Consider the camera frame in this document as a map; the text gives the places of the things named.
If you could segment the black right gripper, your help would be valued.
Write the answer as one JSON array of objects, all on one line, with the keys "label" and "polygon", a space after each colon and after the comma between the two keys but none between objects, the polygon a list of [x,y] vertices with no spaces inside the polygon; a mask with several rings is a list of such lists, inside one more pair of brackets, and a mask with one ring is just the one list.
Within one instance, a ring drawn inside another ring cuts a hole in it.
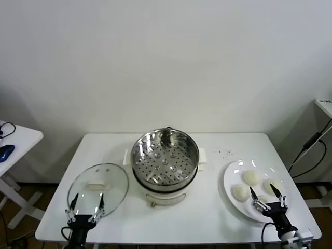
[{"label": "black right gripper", "polygon": [[253,188],[250,187],[251,197],[253,199],[253,207],[260,213],[264,212],[265,217],[269,217],[273,220],[278,235],[284,235],[288,232],[297,231],[297,228],[293,226],[286,216],[287,203],[286,196],[282,195],[281,192],[273,185],[270,187],[278,198],[279,203],[263,203],[259,200],[258,196],[254,192]]}]

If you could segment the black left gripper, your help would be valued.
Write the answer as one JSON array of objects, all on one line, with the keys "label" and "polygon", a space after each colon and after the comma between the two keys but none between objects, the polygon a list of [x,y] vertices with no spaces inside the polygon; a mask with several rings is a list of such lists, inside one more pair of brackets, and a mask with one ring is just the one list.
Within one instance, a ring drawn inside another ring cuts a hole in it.
[{"label": "black left gripper", "polygon": [[67,224],[71,230],[70,243],[85,243],[88,232],[96,227],[96,223],[104,217],[104,194],[100,194],[99,205],[95,208],[93,215],[75,215],[74,209],[79,193],[71,201],[69,208],[65,210],[68,220]]}]

